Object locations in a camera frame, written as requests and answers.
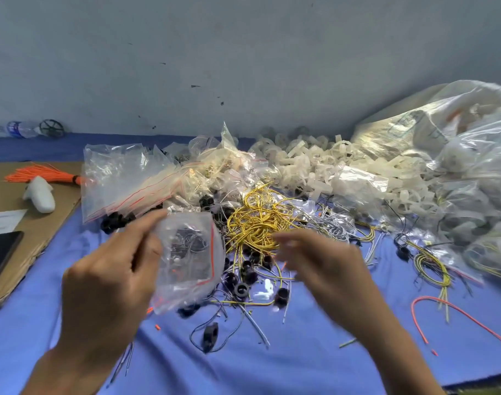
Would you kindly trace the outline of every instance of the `water bottle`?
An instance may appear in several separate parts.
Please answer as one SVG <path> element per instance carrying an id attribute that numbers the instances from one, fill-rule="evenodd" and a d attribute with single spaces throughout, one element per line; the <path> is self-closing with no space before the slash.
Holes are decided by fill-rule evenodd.
<path id="1" fill-rule="evenodd" d="M 42 132 L 37 123 L 10 121 L 5 126 L 0 126 L 0 137 L 15 137 L 17 139 L 29 139 L 41 135 Z"/>

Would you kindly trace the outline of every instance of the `blue table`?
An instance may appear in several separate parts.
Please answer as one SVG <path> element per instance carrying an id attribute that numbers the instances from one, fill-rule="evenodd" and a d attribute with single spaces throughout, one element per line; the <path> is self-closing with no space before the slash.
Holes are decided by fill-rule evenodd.
<path id="1" fill-rule="evenodd" d="M 157 144 L 188 142 L 189 137 L 140 137 L 69 134 L 63 139 L 0 139 L 0 162 L 16 160 L 82 160 L 89 144 Z M 252 141 L 242 139 L 241 147 Z M 60 285 L 63 271 L 106 240 L 93 222 L 83 226 L 78 208 L 36 260 L 0 310 L 0 394 L 18 393 L 36 360 L 56 342 L 60 326 Z M 369 245 L 362 250 L 367 253 Z M 423 352 L 435 377 L 451 385 L 501 374 L 501 342 L 456 311 L 450 324 L 437 304 L 416 306 L 418 321 L 438 357 L 431 354 L 412 321 L 410 304 L 420 295 L 438 296 L 428 284 L 414 285 L 412 264 L 397 258 L 392 240 L 380 241 L 378 265 L 372 276 L 402 325 Z M 470 297 L 460 281 L 449 290 L 451 302 L 501 335 L 501 286 L 486 283 L 474 287 Z M 377 370 L 367 352 L 353 344 L 339 349 L 351 336 L 335 326 L 318 308 L 301 283 L 293 284 L 292 302 L 285 324 L 283 312 L 254 307 L 253 317 L 267 335 L 271 347 L 245 319 L 220 352 L 204 355 L 189 342 L 192 329 L 207 321 L 216 306 L 201 308 L 182 319 L 175 312 L 151 315 L 136 336 L 128 376 L 124 370 L 100 393 L 179 394 L 377 394 L 384 393 Z M 239 323 L 240 312 L 227 309 L 219 318 L 220 339 Z"/>

